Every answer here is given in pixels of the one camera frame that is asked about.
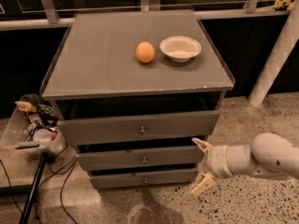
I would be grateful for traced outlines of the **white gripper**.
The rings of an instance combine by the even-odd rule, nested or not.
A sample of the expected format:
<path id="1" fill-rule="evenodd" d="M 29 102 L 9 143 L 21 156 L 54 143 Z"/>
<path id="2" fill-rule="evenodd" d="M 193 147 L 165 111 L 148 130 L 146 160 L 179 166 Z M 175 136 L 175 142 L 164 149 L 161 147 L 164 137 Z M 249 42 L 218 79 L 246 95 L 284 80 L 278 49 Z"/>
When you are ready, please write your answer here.
<path id="1" fill-rule="evenodd" d="M 195 196 L 199 196 L 203 192 L 212 188 L 216 184 L 217 182 L 216 177 L 220 179 L 225 179 L 225 178 L 231 178 L 234 175 L 232 174 L 228 166 L 228 161 L 227 161 L 227 151 L 229 149 L 228 146 L 213 147 L 208 142 L 196 137 L 193 137 L 192 141 L 204 153 L 206 153 L 206 167 L 208 171 L 211 173 L 211 174 L 201 173 L 199 175 L 199 180 L 193 185 L 191 194 Z"/>

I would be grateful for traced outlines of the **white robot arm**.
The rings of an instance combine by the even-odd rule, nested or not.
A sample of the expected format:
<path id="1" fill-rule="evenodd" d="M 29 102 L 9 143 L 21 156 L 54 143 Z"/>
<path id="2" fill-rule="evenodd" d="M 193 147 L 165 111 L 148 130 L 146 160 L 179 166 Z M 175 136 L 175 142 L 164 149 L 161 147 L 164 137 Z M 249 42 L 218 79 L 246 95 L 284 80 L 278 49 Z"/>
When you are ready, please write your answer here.
<path id="1" fill-rule="evenodd" d="M 204 153 L 191 194 L 201 195 L 219 179 L 247 175 L 270 180 L 299 179 L 299 147 L 273 133 L 261 133 L 249 145 L 212 146 L 192 141 Z"/>

